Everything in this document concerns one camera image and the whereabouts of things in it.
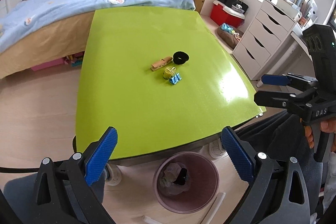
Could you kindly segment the black hair scrunchie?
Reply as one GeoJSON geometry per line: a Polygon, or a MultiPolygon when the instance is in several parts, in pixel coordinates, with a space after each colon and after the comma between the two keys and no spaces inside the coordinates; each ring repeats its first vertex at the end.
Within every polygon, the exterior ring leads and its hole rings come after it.
{"type": "Polygon", "coordinates": [[[178,51],[173,54],[173,63],[176,65],[182,65],[189,61],[189,55],[185,52],[178,51]]]}

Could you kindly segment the wooden clothespin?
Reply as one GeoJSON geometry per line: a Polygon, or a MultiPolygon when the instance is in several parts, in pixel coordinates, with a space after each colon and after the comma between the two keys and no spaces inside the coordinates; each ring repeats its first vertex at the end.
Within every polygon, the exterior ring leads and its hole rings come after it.
{"type": "Polygon", "coordinates": [[[152,71],[157,71],[158,69],[165,67],[166,65],[169,65],[172,62],[173,58],[171,56],[167,56],[163,59],[160,59],[159,61],[156,61],[155,63],[152,63],[150,69],[152,71]]]}

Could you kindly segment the pink trash bin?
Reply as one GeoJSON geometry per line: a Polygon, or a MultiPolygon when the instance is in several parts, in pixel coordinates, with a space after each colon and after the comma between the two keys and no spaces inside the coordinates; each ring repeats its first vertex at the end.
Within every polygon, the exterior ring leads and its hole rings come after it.
{"type": "Polygon", "coordinates": [[[153,190],[160,205],[178,214],[202,210],[215,197],[219,173],[212,161],[196,152],[179,152],[155,171],[153,190]]]}

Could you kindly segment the white plastic strip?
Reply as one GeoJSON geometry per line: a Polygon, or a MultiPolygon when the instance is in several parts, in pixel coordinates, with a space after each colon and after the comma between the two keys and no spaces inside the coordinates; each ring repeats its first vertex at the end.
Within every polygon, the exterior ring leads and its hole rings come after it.
{"type": "Polygon", "coordinates": [[[211,206],[211,208],[209,210],[209,220],[210,221],[213,219],[213,217],[217,213],[218,209],[220,208],[222,202],[225,199],[225,196],[226,196],[226,193],[224,193],[224,192],[218,193],[213,205],[211,206]]]}

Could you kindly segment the white drawer cabinet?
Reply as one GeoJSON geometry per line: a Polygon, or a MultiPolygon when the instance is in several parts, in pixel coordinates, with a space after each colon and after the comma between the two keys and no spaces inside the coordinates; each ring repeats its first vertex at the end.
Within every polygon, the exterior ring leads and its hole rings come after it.
{"type": "Polygon", "coordinates": [[[262,2],[233,51],[234,58],[250,80],[259,80],[280,59],[300,16],[301,13],[292,6],[284,10],[269,0],[262,2]]]}

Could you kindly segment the brown pet bed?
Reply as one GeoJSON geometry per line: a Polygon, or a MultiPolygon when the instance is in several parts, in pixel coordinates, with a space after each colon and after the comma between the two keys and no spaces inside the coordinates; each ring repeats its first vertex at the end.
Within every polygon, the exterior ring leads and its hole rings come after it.
{"type": "Polygon", "coordinates": [[[218,36],[233,50],[243,37],[243,32],[226,23],[217,29],[218,36]]]}

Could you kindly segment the red storage box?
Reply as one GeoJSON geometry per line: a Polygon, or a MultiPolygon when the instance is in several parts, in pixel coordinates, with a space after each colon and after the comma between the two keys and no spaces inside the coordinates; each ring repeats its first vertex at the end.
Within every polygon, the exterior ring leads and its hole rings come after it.
{"type": "Polygon", "coordinates": [[[219,26],[225,23],[233,26],[234,28],[238,28],[244,23],[245,15],[240,12],[236,12],[232,8],[224,5],[222,2],[215,0],[213,1],[210,18],[219,26]]]}

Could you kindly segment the green table mat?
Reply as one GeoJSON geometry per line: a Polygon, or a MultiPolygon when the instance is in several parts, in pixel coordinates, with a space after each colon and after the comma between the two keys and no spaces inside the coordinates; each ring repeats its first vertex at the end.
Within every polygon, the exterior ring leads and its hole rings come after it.
{"type": "Polygon", "coordinates": [[[108,127],[118,133],[112,159],[189,144],[264,112],[255,89],[197,12],[119,7],[94,14],[81,67],[76,146],[84,151],[108,127]],[[189,55],[152,71],[175,52],[189,55]],[[176,67],[181,80],[163,78],[176,67]]]}

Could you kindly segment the light blue bed blanket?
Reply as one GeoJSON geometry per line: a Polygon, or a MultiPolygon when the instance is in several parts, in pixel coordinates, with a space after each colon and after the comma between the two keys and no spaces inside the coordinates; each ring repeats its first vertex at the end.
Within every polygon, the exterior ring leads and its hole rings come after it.
{"type": "Polygon", "coordinates": [[[126,6],[194,10],[194,0],[26,0],[1,19],[1,51],[53,22],[86,12],[126,6]]]}

